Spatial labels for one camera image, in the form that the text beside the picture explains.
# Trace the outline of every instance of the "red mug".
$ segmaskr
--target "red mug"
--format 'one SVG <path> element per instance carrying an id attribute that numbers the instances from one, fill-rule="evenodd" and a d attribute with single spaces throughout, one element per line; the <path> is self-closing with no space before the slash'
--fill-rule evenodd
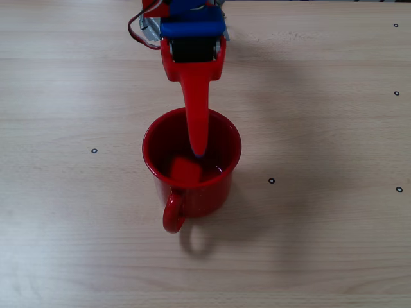
<path id="1" fill-rule="evenodd" d="M 164 229 L 177 233 L 186 218 L 206 216 L 219 209 L 228 197 L 240 155 L 241 138 L 236 127 L 218 112 L 209 111 L 207 150 L 202 158 L 196 158 L 191 150 L 185 108 L 155 120 L 143 139 L 143 158 L 166 205 Z M 204 172 L 199 182 L 170 178 L 171 162 L 178 156 L 201 166 Z"/>

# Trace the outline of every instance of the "mug rim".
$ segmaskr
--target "mug rim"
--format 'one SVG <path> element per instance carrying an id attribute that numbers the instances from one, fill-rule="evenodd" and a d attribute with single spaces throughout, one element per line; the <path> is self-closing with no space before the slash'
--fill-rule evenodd
<path id="1" fill-rule="evenodd" d="M 228 165 L 227 168 L 225 168 L 225 170 L 220 175 L 218 175 L 215 178 L 212 178 L 210 180 L 207 180 L 205 182 L 199 182 L 199 183 L 195 183 L 195 184 L 182 183 L 182 182 L 173 180 L 173 179 L 163 175 L 154 166 L 153 162 L 151 161 L 150 156 L 148 154 L 148 143 L 150 142 L 150 137 L 152 136 L 153 131 L 164 120 L 169 119 L 170 117 L 173 117 L 175 114 L 180 114 L 182 112 L 184 112 L 184 113 L 186 112 L 186 109 L 184 107 L 171 110 L 171 111 L 163 114 L 162 116 L 158 117 L 150 125 L 150 127 L 147 129 L 147 131 L 144 135 L 144 138 L 143 138 L 142 151 L 143 151 L 144 162 L 146 163 L 147 167 L 149 168 L 151 173 L 156 178 L 158 178 L 159 180 L 161 180 L 161 181 L 163 181 L 163 182 L 165 182 L 165 183 L 167 183 L 167 184 L 169 184 L 170 186 L 173 186 L 173 187 L 180 187 L 182 189 L 192 189 L 192 188 L 200 188 L 200 187 L 210 186 L 212 184 L 218 183 L 219 181 L 224 179 L 227 175 L 229 175 L 234 170 L 234 168 L 237 166 L 238 161 L 240 160 L 240 157 L 241 157 L 241 137 L 240 137 L 240 133 L 237 130 L 237 127 L 235 127 L 235 125 L 228 118 L 226 118 L 224 115 L 220 114 L 219 112 L 211 110 L 211 109 L 209 109 L 210 114 L 212 114 L 213 116 L 219 118 L 225 124 L 227 124 L 227 126 L 230 126 L 233 129 L 234 136 L 236 137 L 237 148 L 238 148 L 236 150 L 236 153 L 234 154 L 234 158 L 233 158 L 232 162 Z"/>

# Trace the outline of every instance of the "black roller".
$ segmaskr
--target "black roller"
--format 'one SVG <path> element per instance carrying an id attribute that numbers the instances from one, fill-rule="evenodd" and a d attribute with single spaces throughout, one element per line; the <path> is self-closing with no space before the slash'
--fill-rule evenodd
<path id="1" fill-rule="evenodd" d="M 208 62 L 214 60 L 216 37 L 176 38 L 171 41 L 174 62 Z"/>

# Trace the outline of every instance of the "red wire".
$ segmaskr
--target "red wire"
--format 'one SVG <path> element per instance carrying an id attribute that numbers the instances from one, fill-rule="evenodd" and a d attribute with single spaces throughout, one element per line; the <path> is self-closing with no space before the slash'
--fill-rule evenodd
<path id="1" fill-rule="evenodd" d="M 141 10 L 140 13 L 138 13 L 136 16 L 131 18 L 130 21 L 128 22 L 128 27 L 127 27 L 128 32 L 129 32 L 129 34 L 131 35 L 131 37 L 133 39 L 138 41 L 138 43 L 142 43 L 143 45 L 145 45 L 146 47 L 148 47 L 152 50 L 160 50 L 160 46 L 153 45 L 153 44 L 150 44 L 149 42 L 147 42 L 143 37 L 141 37 L 136 32 L 134 32 L 134 30 L 131 28 L 131 25 L 137 18 L 139 18 L 142 14 L 144 14 L 147 10 L 149 10 L 153 5 L 155 5 L 157 1 L 160 1 L 160 0 L 154 0 L 144 10 Z"/>

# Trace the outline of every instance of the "mug handle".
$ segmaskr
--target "mug handle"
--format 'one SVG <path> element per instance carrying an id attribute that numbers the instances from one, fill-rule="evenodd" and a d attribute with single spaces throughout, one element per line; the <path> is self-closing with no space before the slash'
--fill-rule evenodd
<path id="1" fill-rule="evenodd" d="M 172 189 L 162 216 L 162 225 L 169 233 L 177 233 L 180 231 L 184 220 L 186 220 L 184 216 L 180 215 L 182 202 L 183 193 Z"/>

